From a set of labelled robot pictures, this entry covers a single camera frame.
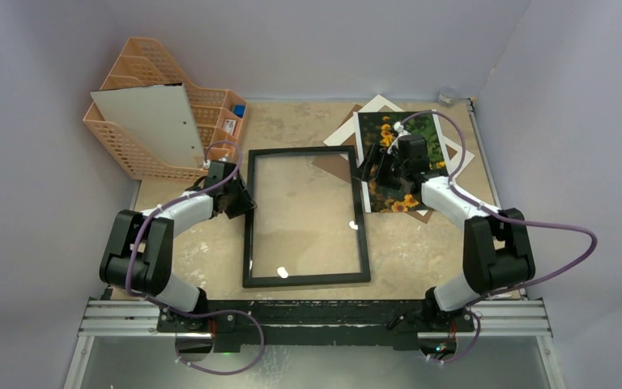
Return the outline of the sunflower photo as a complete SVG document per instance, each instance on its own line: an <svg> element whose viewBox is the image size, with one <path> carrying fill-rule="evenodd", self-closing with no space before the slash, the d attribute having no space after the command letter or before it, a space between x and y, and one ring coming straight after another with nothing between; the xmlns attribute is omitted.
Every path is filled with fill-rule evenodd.
<svg viewBox="0 0 622 389"><path fill-rule="evenodd" d="M353 119L359 149L355 179L369 213L428 212L421 185L447 172L439 119L432 113L412 114L359 112Z"/></svg>

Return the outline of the clear glass pane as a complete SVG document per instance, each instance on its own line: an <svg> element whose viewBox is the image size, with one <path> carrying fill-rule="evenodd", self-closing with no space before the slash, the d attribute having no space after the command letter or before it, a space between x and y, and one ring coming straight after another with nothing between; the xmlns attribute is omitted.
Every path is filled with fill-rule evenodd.
<svg viewBox="0 0 622 389"><path fill-rule="evenodd" d="M315 157L257 159L253 276L360 270L351 184L312 165Z"/></svg>

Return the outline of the black picture frame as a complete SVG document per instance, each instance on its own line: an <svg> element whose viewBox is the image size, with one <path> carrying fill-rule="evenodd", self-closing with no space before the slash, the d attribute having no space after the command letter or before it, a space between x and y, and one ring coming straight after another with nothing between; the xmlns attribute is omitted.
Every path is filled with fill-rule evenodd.
<svg viewBox="0 0 622 389"><path fill-rule="evenodd" d="M251 195L255 194L256 185L256 164L257 159L263 157L282 157L282 156L327 156L334 154L345 154L348 158L350 173L351 195L354 211L354 222L357 223L356 241L358 247L358 259L360 270L353 273L335 273L306 276L281 276L255 277L253 276L253 248L254 248L254 221L255 211L251 210L245 214L245 233L244 250L242 265L242 286L249 288L273 288L273 287L297 287L297 286L316 286L328 284L357 284L368 283L371 280L371 268L369 259L368 238L365 232L364 222L364 201L362 196L362 185L356 179L358 168L356 166L356 152L352 146L330 146L330 147L287 147L287 148L267 148L252 149L248 153L248 191Z"/></svg>

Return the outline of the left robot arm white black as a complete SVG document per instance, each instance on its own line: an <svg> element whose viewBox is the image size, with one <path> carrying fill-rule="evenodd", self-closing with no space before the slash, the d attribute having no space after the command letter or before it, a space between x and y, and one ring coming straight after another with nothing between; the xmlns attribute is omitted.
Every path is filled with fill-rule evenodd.
<svg viewBox="0 0 622 389"><path fill-rule="evenodd" d="M174 240L196 224L220 215L237 218L255 207L238 164L212 161L207 174L176 199L116 214L100 261L100 280L160 304L177 313L188 331L200 331L209 320L207 294L173 272Z"/></svg>

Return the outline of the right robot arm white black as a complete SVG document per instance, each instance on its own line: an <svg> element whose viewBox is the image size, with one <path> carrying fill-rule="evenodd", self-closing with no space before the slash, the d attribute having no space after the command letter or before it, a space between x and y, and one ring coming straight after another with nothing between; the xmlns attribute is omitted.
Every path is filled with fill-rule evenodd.
<svg viewBox="0 0 622 389"><path fill-rule="evenodd" d="M424 323L441 330L475 299L513 287L535 276L535 261L523 214L501 210L457 186L444 168L432 168L428 146L420 135L404 135L394 146L368 148L356 178L402 190L440 212L463 233L461 272L426 291L421 310Z"/></svg>

